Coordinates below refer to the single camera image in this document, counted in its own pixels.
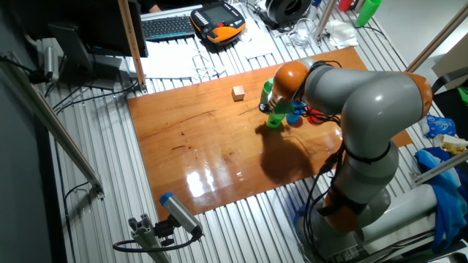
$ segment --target small wooden cube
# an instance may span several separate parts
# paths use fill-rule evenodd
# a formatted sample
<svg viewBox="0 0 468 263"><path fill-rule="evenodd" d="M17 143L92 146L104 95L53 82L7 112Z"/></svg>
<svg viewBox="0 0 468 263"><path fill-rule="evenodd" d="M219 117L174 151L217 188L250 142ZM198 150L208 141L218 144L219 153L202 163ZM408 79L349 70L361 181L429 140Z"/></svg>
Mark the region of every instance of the small wooden cube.
<svg viewBox="0 0 468 263"><path fill-rule="evenodd" d="M245 95L244 87L243 86L233 87L232 95L233 95L234 102L244 100L244 95Z"/></svg>

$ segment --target wooden table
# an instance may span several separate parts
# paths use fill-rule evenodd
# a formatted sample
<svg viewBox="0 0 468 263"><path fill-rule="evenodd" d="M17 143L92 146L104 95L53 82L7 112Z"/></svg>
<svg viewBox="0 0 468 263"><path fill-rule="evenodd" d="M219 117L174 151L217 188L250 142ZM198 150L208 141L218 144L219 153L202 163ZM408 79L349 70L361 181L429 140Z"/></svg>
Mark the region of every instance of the wooden table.
<svg viewBox="0 0 468 263"><path fill-rule="evenodd" d="M312 58L337 60L344 68L366 70L353 47ZM315 175L341 144L334 123L304 121L265 127L258 110L263 83L281 64L171 91L129 99L148 181L160 219L159 198L172 191L194 214ZM234 102L231 88L245 97ZM411 143L403 131L393 138Z"/></svg>

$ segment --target keyboard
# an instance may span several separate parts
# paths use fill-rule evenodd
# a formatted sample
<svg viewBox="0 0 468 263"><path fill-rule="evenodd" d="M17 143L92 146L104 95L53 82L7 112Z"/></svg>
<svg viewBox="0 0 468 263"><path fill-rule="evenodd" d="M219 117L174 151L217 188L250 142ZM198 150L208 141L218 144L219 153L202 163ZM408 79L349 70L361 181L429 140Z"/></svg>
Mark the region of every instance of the keyboard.
<svg viewBox="0 0 468 263"><path fill-rule="evenodd" d="M143 32L148 41L191 37L195 29L190 17L158 18L143 21Z"/></svg>

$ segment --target orange controller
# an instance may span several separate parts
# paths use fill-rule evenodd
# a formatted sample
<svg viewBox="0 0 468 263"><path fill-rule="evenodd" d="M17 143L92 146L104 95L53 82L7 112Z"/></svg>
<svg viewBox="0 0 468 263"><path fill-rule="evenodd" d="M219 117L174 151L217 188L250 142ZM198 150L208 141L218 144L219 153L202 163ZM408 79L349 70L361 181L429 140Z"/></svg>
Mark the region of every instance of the orange controller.
<svg viewBox="0 0 468 263"><path fill-rule="evenodd" d="M219 44L233 41L246 27L244 17L227 3L203 5L190 13L190 20L203 39Z"/></svg>

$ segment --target computer monitor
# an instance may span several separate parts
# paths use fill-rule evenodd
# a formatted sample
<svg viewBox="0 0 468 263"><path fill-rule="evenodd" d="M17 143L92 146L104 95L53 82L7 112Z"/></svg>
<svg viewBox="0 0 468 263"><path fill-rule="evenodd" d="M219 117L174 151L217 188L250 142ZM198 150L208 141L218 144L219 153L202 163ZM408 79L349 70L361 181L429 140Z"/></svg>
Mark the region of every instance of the computer monitor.
<svg viewBox="0 0 468 263"><path fill-rule="evenodd" d="M140 5L128 4L140 56L146 57ZM10 6L32 39L57 39L67 58L59 82L113 88L122 60L109 56L132 55L117 0L12 0Z"/></svg>

